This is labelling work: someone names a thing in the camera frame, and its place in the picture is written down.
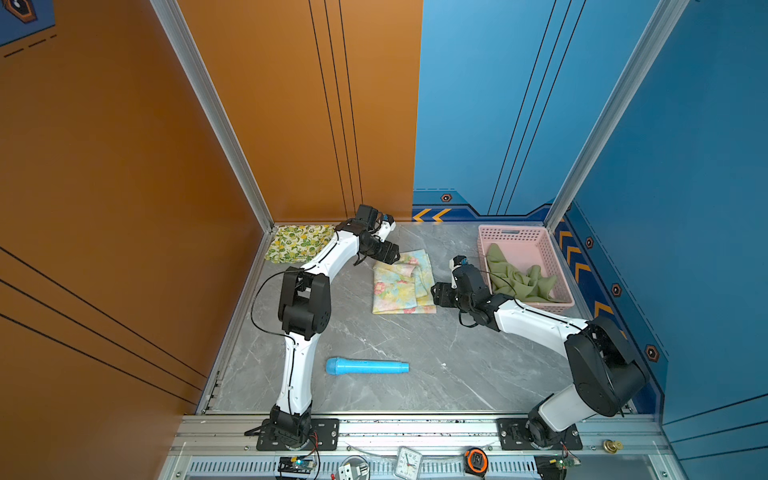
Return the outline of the pastel floral skirt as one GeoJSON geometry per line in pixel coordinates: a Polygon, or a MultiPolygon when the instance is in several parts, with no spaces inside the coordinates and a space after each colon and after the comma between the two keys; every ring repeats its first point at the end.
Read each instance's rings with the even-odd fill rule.
{"type": "Polygon", "coordinates": [[[393,264],[377,261],[373,266],[375,315],[434,314],[431,293],[435,285],[429,255],[424,249],[404,252],[393,264]]]}

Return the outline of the lemon print skirt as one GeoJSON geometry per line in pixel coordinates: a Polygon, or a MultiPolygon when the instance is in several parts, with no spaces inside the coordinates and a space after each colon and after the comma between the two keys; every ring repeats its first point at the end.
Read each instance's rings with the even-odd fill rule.
{"type": "Polygon", "coordinates": [[[276,264],[306,263],[328,244],[333,235],[332,225],[279,226],[265,259],[276,264]]]}

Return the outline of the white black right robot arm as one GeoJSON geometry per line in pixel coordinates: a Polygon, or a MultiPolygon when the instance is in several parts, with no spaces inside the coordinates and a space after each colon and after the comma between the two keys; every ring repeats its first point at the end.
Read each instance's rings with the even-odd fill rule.
{"type": "Polygon", "coordinates": [[[493,293],[471,264],[455,266],[452,280],[436,283],[431,294],[436,305],[470,316],[470,328],[524,337],[567,359],[572,384],[528,413],[523,435],[536,448],[560,444],[582,420],[615,416],[651,380],[640,355],[611,319],[566,317],[493,293]]]}

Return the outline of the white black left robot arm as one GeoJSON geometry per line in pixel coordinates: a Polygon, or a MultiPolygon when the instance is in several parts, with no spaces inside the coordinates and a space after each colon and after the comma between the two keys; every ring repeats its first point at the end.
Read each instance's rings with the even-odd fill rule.
{"type": "Polygon", "coordinates": [[[332,315],[332,281],[350,260],[357,264],[366,258],[387,264],[397,261],[399,247],[388,240],[394,229],[388,222],[375,231],[343,228],[307,263],[280,273],[280,330],[276,335],[284,339],[282,383],[267,419],[245,431],[245,436],[277,441],[290,449],[314,440],[312,374],[318,341],[332,315]]]}

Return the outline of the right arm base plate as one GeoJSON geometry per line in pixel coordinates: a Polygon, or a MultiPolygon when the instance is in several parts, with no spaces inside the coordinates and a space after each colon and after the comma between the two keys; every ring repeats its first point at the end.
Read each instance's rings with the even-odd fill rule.
{"type": "Polygon", "coordinates": [[[555,450],[562,447],[570,451],[583,449],[575,425],[555,432],[539,420],[505,417],[496,420],[496,427],[501,448],[505,451],[555,450]]]}

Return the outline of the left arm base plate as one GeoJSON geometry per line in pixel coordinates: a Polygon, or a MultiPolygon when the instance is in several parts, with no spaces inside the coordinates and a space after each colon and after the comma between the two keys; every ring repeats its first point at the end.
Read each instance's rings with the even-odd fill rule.
{"type": "Polygon", "coordinates": [[[338,446],[340,421],[338,418],[310,418],[298,426],[282,427],[271,420],[260,426],[256,449],[258,451],[335,451],[338,446]]]}

